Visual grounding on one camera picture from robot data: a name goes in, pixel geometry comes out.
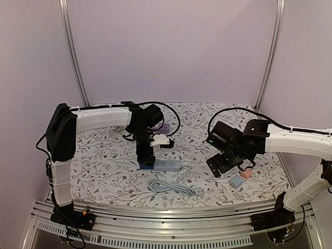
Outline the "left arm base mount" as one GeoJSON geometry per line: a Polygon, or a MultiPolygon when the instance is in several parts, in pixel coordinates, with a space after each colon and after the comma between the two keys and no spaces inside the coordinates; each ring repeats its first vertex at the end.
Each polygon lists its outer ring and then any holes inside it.
{"type": "Polygon", "coordinates": [[[50,220],[73,228],[92,231],[96,216],[90,212],[76,211],[69,207],[54,208],[50,220]]]}

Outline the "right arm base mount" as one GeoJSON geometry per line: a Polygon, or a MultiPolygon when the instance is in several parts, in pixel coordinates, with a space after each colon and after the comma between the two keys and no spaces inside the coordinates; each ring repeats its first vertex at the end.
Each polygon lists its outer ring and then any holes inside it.
{"type": "Polygon", "coordinates": [[[294,213],[294,211],[279,207],[273,211],[253,214],[250,216],[251,226],[254,231],[283,226],[295,221],[294,213]]]}

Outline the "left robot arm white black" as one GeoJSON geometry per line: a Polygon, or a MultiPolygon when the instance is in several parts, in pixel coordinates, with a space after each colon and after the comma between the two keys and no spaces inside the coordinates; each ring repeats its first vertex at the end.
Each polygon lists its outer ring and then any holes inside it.
{"type": "Polygon", "coordinates": [[[154,169],[154,147],[173,148],[170,134],[160,134],[154,127],[164,121],[161,102],[134,103],[122,101],[113,105],[69,107],[59,104],[42,135],[46,148],[36,149],[47,155],[46,172],[52,189],[52,201],[59,207],[57,217],[66,225],[77,221],[77,214],[69,208],[73,200],[70,190],[70,167],[76,152],[76,136],[90,130],[107,127],[124,127],[136,143],[135,152],[142,169],[154,169]]]}

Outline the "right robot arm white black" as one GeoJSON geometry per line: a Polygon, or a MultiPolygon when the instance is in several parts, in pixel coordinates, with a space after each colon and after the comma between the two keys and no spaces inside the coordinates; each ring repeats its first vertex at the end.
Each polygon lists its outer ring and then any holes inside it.
{"type": "Polygon", "coordinates": [[[206,163],[215,177],[248,160],[255,165],[255,157],[265,153],[288,153],[305,155],[321,160],[316,169],[296,187],[280,194],[274,210],[268,215],[272,226],[279,226],[301,205],[331,188],[331,129],[316,130],[288,127],[277,123],[266,115],[252,112],[252,119],[243,131],[224,122],[207,127],[206,142],[219,153],[206,163]]]}

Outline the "light blue charger plug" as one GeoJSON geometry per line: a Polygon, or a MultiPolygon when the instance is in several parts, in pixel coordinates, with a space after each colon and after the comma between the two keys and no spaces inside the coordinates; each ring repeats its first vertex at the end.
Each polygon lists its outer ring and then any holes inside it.
{"type": "Polygon", "coordinates": [[[237,189],[239,188],[240,186],[243,185],[243,179],[239,176],[236,176],[234,178],[232,178],[230,181],[229,181],[229,184],[230,186],[233,188],[233,189],[237,189]]]}

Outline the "dark blue cube socket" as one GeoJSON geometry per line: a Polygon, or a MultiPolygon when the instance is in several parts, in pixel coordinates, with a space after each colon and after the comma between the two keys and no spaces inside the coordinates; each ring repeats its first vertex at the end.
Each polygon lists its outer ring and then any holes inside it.
{"type": "Polygon", "coordinates": [[[139,162],[140,170],[151,171],[154,169],[154,163],[144,164],[139,162]]]}

